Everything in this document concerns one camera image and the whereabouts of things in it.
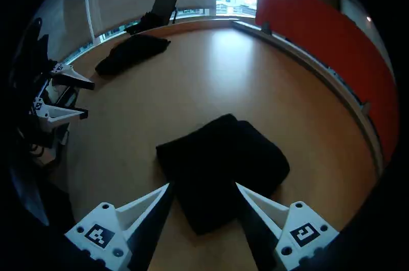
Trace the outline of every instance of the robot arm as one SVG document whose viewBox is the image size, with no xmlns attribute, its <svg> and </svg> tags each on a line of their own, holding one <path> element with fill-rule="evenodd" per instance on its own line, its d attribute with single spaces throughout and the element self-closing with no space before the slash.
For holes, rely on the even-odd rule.
<svg viewBox="0 0 409 271">
<path fill-rule="evenodd" d="M 303 202 L 286 207 L 236 186 L 239 220 L 259 270 L 292 270 L 338 234 Z M 65 236 L 112 271 L 147 270 L 172 197 L 166 184 L 119 208 L 101 203 Z"/>
</svg>

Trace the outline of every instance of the red panel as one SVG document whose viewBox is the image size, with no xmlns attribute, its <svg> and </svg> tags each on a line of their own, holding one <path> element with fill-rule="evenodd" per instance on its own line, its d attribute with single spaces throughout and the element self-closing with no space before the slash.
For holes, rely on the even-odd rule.
<svg viewBox="0 0 409 271">
<path fill-rule="evenodd" d="M 362 102 L 371 103 L 369 116 L 387 163 L 398 140 L 398 98 L 372 42 L 353 21 L 318 0 L 258 0 L 256 23 L 264 22 L 334 69 Z"/>
</svg>

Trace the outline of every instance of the wooden tabletop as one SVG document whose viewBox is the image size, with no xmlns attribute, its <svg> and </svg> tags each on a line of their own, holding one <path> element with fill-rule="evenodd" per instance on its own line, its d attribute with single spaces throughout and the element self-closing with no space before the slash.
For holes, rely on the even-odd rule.
<svg viewBox="0 0 409 271">
<path fill-rule="evenodd" d="M 166 181 L 155 147 L 232 113 L 249 121 L 285 154 L 290 174 L 273 199 L 302 200 L 337 230 L 351 219 L 376 181 L 370 150 L 338 98 L 285 53 L 232 28 L 167 37 L 167 50 L 103 80 L 95 65 L 113 42 L 78 58 L 76 71 L 96 82 L 71 125 L 68 187 L 76 220 L 100 202 L 119 207 Z M 151 270 L 256 270 L 237 222 L 197 237 L 177 201 Z"/>
</svg>

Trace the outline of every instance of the black office chair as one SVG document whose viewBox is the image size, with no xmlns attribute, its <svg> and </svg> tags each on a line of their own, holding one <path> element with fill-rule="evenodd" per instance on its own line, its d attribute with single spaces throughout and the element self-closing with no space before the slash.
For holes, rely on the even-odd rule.
<svg viewBox="0 0 409 271">
<path fill-rule="evenodd" d="M 145 13 L 138 24 L 125 28 L 125 31 L 134 35 L 148 29 L 166 26 L 169 23 L 173 11 L 175 11 L 173 18 L 173 23 L 175 23 L 177 15 L 176 1 L 177 0 L 155 0 L 152 10 Z"/>
</svg>

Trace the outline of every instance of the black towel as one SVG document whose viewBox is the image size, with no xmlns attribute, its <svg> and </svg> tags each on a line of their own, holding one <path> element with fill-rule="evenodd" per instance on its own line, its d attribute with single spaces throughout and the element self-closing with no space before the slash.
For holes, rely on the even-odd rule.
<svg viewBox="0 0 409 271">
<path fill-rule="evenodd" d="M 222 116 L 156 147 L 158 161 L 196 234 L 236 217 L 234 182 L 270 196 L 289 173 L 280 149 L 247 121 Z"/>
<path fill-rule="evenodd" d="M 95 71 L 99 75 L 116 75 L 128 67 L 165 51 L 170 41 L 149 35 L 134 35 L 113 48 Z"/>
</svg>

